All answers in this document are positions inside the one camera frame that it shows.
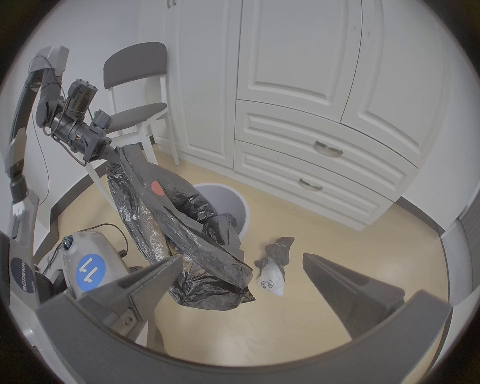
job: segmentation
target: red sticker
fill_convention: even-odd
[[[158,181],[154,181],[150,187],[152,188],[152,191],[156,193],[158,196],[165,196],[165,192],[163,192],[163,188],[160,185]]]

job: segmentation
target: crumpled plastic wrapper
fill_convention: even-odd
[[[137,144],[117,148],[121,165],[109,163],[107,180],[119,215],[145,259],[171,254],[183,271],[169,289],[179,304],[226,311],[255,300],[252,269],[243,262],[231,215],[213,206],[185,179],[148,163]]]
[[[283,279],[285,280],[285,269],[283,267],[290,262],[290,247],[292,246],[293,241],[295,241],[295,238],[293,237],[281,237],[273,244],[266,245],[266,256],[255,261],[255,266],[262,271],[270,259],[278,265],[278,268],[280,268],[280,271],[282,272]]]

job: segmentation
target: drawer handle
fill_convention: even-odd
[[[299,184],[306,189],[311,191],[321,191],[323,187],[317,187],[316,185],[311,185],[310,183],[306,182],[304,179],[299,180]]]
[[[339,157],[343,155],[343,150],[330,147],[327,144],[319,142],[318,140],[315,142],[313,147],[317,150],[317,152],[324,154],[324,151],[326,151],[326,154],[332,157]]]

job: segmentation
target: white trash can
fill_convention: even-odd
[[[204,183],[194,187],[213,205],[217,214],[233,215],[237,221],[239,238],[242,240],[250,224],[250,211],[243,196],[225,184]]]

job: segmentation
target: blue circle sticker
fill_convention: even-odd
[[[77,265],[76,277],[78,287],[87,292],[97,288],[105,276],[105,261],[95,253],[82,257]]]
[[[27,293],[35,291],[35,276],[25,261],[14,257],[10,261],[10,271],[18,286]]]

